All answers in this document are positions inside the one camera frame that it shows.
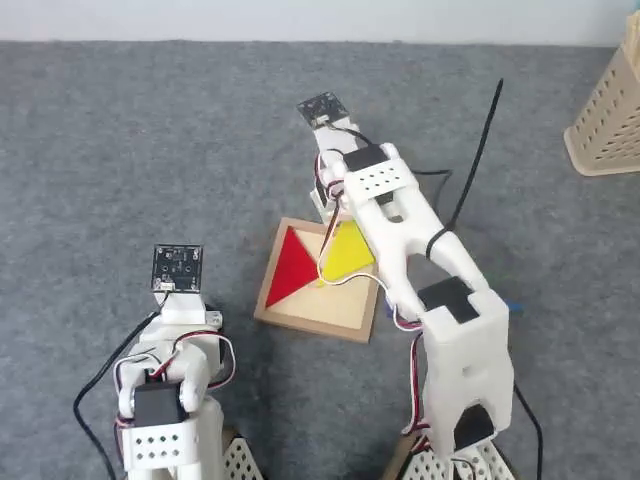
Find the wire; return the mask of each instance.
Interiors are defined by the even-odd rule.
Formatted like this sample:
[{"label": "wire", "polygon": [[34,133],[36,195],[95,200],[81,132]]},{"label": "wire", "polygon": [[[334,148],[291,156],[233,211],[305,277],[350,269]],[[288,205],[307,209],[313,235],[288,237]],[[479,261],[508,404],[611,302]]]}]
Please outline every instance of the wire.
[{"label": "wire", "polygon": [[420,424],[418,428],[418,417],[420,416],[420,385],[418,380],[418,340],[422,337],[422,332],[418,333],[411,342],[409,349],[409,391],[411,394],[411,420],[402,429],[403,435],[409,435],[415,430],[428,428],[428,424]]},{"label": "wire", "polygon": [[411,170],[411,173],[413,173],[414,175],[424,175],[424,176],[438,176],[438,175],[444,176],[442,181],[438,184],[438,188],[436,188],[436,191],[433,194],[433,200],[431,201],[433,204],[432,205],[433,211],[436,212],[436,215],[438,215],[439,217],[440,216],[440,211],[439,211],[440,195],[442,194],[442,190],[444,189],[444,186],[451,178],[451,175],[453,175],[453,170],[449,168],[445,168],[442,170]]},{"label": "wire", "polygon": [[89,382],[87,382],[87,384],[84,387],[82,387],[82,389],[76,396],[75,400],[73,401],[73,415],[78,421],[80,428],[82,428],[82,430],[87,435],[87,437],[89,437],[89,440],[91,440],[91,443],[93,443],[94,447],[96,447],[96,450],[100,454],[102,462],[104,463],[104,466],[107,469],[107,473],[111,480],[117,480],[116,472],[113,469],[113,465],[111,465],[111,460],[109,460],[109,456],[107,455],[107,452],[105,451],[104,447],[100,443],[100,440],[98,439],[98,437],[96,437],[96,435],[91,430],[91,427],[89,427],[87,422],[85,422],[84,418],[82,417],[82,413],[80,413],[80,403],[82,402],[82,399],[87,395],[87,393],[89,393],[91,389],[95,387],[96,384],[102,379],[102,377],[104,377],[104,374],[107,373],[107,370],[109,370],[109,367],[113,365],[113,362],[115,362],[118,356],[124,351],[125,348],[127,348],[127,345],[129,345],[131,341],[153,321],[154,318],[160,315],[162,307],[164,306],[164,303],[167,301],[168,296],[169,296],[169,293],[167,292],[158,310],[148,315],[142,322],[138,324],[136,328],[134,328],[131,331],[129,335],[127,335],[127,337],[122,341],[120,345],[118,345],[118,347],[109,356],[109,358],[107,358],[106,362],[104,362],[102,367],[100,367],[100,369],[98,370],[98,373],[96,373],[93,376],[93,378],[89,380]]},{"label": "wire", "polygon": [[118,461],[120,465],[124,466],[124,459],[122,458],[122,444],[120,443],[120,428],[118,422],[113,422],[113,439],[116,442],[116,453],[118,454]]},{"label": "wire", "polygon": [[[331,243],[331,239],[333,237],[333,233],[336,229],[336,226],[338,225],[338,214],[340,213],[340,197],[341,196],[342,194],[338,194],[336,198],[336,206],[333,210],[333,215],[331,216],[331,220],[329,221],[329,226],[327,227],[327,233],[325,234],[324,240],[322,242],[322,247],[320,248],[320,255],[318,256],[318,261],[316,262],[316,270],[318,272],[318,278],[323,283],[326,283],[327,285],[338,286],[338,285],[344,285],[345,283],[350,282],[354,278],[365,277],[370,280],[373,280],[378,285],[380,285],[380,288],[384,290],[386,298],[389,299],[389,289],[387,288],[387,285],[380,278],[370,273],[365,273],[365,272],[353,273],[335,282],[331,280],[327,280],[322,274],[322,268],[320,267],[322,265],[322,259],[324,258],[325,252],[328,250],[329,244]],[[422,323],[419,321],[407,322],[403,320],[398,314],[398,306],[396,304],[393,304],[392,306],[392,318],[393,318],[394,325],[398,329],[404,332],[415,332],[422,328]]]},{"label": "wire", "polygon": [[231,362],[232,362],[232,366],[231,366],[231,372],[229,373],[229,375],[227,375],[227,377],[224,380],[219,380],[216,382],[210,382],[207,385],[207,389],[215,389],[215,388],[220,388],[225,386],[226,384],[228,384],[233,377],[236,374],[236,354],[235,351],[233,349],[233,343],[231,342],[231,340],[229,340],[229,338],[227,338],[225,335],[223,335],[220,332],[216,332],[213,330],[194,330],[192,332],[187,332],[184,333],[182,335],[180,335],[178,338],[176,338],[173,342],[173,346],[171,348],[171,356],[169,357],[168,360],[166,360],[162,365],[160,365],[155,372],[153,372],[150,377],[157,379],[160,375],[162,375],[163,373],[166,372],[166,370],[169,368],[169,366],[171,365],[171,363],[173,362],[173,360],[175,359],[178,350],[178,344],[183,341],[186,340],[187,338],[192,338],[192,337],[197,337],[197,336],[202,336],[202,335],[213,335],[218,337],[220,340],[222,340],[223,342],[225,342],[228,346],[229,346],[229,354],[231,355]]},{"label": "wire", "polygon": [[456,222],[458,221],[458,217],[460,216],[460,212],[462,211],[462,206],[464,205],[464,202],[467,199],[467,195],[469,195],[469,190],[471,190],[471,185],[473,184],[473,180],[475,179],[476,171],[478,170],[478,165],[480,164],[480,159],[482,158],[482,153],[484,152],[484,146],[487,143],[487,137],[489,136],[489,129],[491,128],[491,123],[493,122],[493,117],[495,116],[496,108],[498,107],[498,100],[500,100],[500,94],[502,93],[503,85],[504,85],[504,79],[501,78],[500,81],[498,82],[498,85],[496,86],[496,91],[493,94],[493,99],[491,100],[491,107],[489,107],[489,113],[487,114],[487,118],[485,119],[485,122],[484,122],[484,127],[482,128],[482,135],[480,136],[480,144],[478,145],[476,156],[473,159],[471,170],[469,171],[469,175],[467,176],[467,181],[465,182],[464,188],[462,189],[462,193],[460,194],[460,198],[458,199],[456,208],[453,211],[453,215],[451,215],[451,218],[449,219],[449,221],[444,225],[444,227],[442,227],[441,230],[437,231],[427,243],[427,248],[425,252],[425,256],[427,258],[431,258],[431,250],[433,249],[433,246],[436,243],[436,241],[445,233],[455,230],[456,228]]},{"label": "wire", "polygon": [[116,387],[116,393],[120,393],[120,389],[122,388],[122,381],[120,380],[120,367],[123,363],[132,362],[132,363],[140,363],[147,359],[155,360],[158,365],[162,365],[162,361],[156,357],[151,352],[155,350],[155,347],[150,348],[144,352],[135,353],[133,355],[129,355],[128,357],[121,358],[118,360],[113,366],[113,383]]},{"label": "wire", "polygon": [[352,128],[336,127],[335,125],[333,125],[332,123],[329,123],[329,122],[325,123],[325,125],[327,127],[329,127],[329,129],[331,129],[331,130],[337,130],[339,132],[350,133],[354,137],[359,138],[360,140],[362,140],[367,145],[373,145],[373,142],[371,140],[369,140],[367,137],[365,137],[362,133],[360,133],[357,130],[354,130]]},{"label": "wire", "polygon": [[425,435],[422,435],[421,437],[419,437],[418,441],[416,442],[416,444],[411,449],[411,453],[416,455],[416,454],[418,454],[420,452],[426,452],[430,448],[431,448],[431,443],[429,442],[429,438],[425,434]]},{"label": "wire", "polygon": [[330,198],[331,200],[336,200],[338,198],[338,195],[340,194],[340,192],[338,193],[333,193],[333,191],[331,190],[333,187],[338,186],[338,185],[342,185],[344,184],[344,179],[337,179],[337,180],[332,180],[330,181],[328,184],[324,184],[324,182],[322,181],[322,178],[320,177],[320,159],[322,158],[322,154],[326,153],[326,152],[336,152],[339,153],[340,155],[344,156],[344,153],[342,152],[342,150],[338,150],[337,148],[328,148],[326,150],[324,150],[321,153],[318,153],[316,155],[316,158],[314,160],[314,172],[315,172],[315,178],[318,182],[320,182],[320,185],[322,185],[322,187],[325,190],[325,195]]},{"label": "wire", "polygon": [[467,199],[467,195],[469,194],[469,190],[471,189],[471,184],[473,183],[473,179],[476,176],[476,170],[478,169],[478,165],[480,164],[480,159],[482,158],[482,153],[484,152],[484,146],[487,143],[487,137],[489,136],[489,129],[491,128],[491,123],[493,122],[493,117],[496,113],[496,108],[498,107],[498,100],[500,100],[500,94],[502,93],[503,84],[504,84],[504,79],[501,78],[500,81],[498,82],[498,85],[496,86],[496,91],[493,94],[491,107],[489,108],[489,113],[487,114],[487,118],[484,122],[482,135],[480,136],[480,143],[478,145],[478,150],[476,151],[476,156],[473,159],[473,164],[471,165],[471,170],[469,171],[469,176],[467,177],[467,182],[465,183],[465,186],[462,189],[462,194],[460,195],[458,204],[456,205],[456,208],[453,211],[453,215],[451,215],[451,219],[447,222],[447,225],[446,225],[447,230],[455,229],[456,222],[458,221],[458,216],[460,215],[462,206],[464,205],[464,202]]},{"label": "wire", "polygon": [[476,480],[476,467],[469,460],[465,460],[464,458],[452,458],[452,462],[460,462],[466,464],[471,469],[471,478],[472,480]]},{"label": "wire", "polygon": [[518,384],[515,381],[513,382],[513,390],[516,392],[518,400],[520,400],[524,411],[527,413],[529,419],[531,420],[531,423],[533,423],[533,426],[536,429],[536,436],[538,437],[538,464],[536,467],[536,480],[542,480],[542,456],[544,452],[544,438],[542,436],[542,427],[540,426],[540,422],[538,422],[538,419],[533,413],[533,410],[531,410],[531,407],[525,400],[524,395],[520,391],[520,387],[518,387]]}]

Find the perforated bracket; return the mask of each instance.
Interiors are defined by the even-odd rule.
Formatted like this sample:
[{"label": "perforated bracket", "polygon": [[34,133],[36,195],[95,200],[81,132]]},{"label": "perforated bracket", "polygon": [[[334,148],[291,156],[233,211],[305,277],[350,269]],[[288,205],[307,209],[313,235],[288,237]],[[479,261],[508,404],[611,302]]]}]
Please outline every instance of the perforated bracket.
[{"label": "perforated bracket", "polygon": [[196,420],[122,430],[124,466],[130,470],[178,467],[198,461]]},{"label": "perforated bracket", "polygon": [[454,458],[468,463],[458,460],[442,461],[431,450],[420,452],[411,458],[402,480],[453,480],[454,469],[462,480],[473,480],[474,472],[477,480],[516,480],[492,442],[466,448]]},{"label": "perforated bracket", "polygon": [[263,480],[247,441],[236,437],[224,454],[226,480]]},{"label": "perforated bracket", "polygon": [[411,185],[417,186],[418,182],[400,158],[348,172],[344,178],[345,194],[356,207],[379,195]]}]

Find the perforated base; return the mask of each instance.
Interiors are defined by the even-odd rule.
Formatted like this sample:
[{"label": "perforated base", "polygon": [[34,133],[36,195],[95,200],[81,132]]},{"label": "perforated base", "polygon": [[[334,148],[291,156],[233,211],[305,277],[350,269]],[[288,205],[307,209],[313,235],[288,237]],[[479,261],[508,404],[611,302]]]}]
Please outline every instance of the perforated base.
[{"label": "perforated base", "polygon": [[233,439],[224,454],[224,465],[226,480],[263,480],[244,438]]},{"label": "perforated base", "polygon": [[[470,448],[456,458],[466,460],[476,473],[477,480],[516,480],[500,453],[491,442],[478,448]],[[407,466],[402,480],[453,480],[454,468],[462,480],[473,480],[471,467],[460,461],[444,462],[433,452],[414,455]]]}]

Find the yellow triangle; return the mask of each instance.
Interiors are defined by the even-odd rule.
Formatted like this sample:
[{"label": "yellow triangle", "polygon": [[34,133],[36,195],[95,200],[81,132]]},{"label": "yellow triangle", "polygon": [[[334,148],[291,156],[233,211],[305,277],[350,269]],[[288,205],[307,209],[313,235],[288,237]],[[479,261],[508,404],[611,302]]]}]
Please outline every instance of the yellow triangle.
[{"label": "yellow triangle", "polygon": [[325,255],[322,275],[334,282],[371,265],[374,261],[356,222],[354,220],[342,222],[338,225],[333,241],[329,245],[329,251]]}]

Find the white wall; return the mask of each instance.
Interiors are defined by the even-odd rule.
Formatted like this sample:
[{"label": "white wall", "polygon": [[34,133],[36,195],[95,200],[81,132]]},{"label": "white wall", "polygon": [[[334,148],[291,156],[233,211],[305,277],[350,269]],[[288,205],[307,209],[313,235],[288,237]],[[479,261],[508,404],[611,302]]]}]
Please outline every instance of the white wall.
[{"label": "white wall", "polygon": [[613,45],[635,0],[0,0],[0,39]]}]

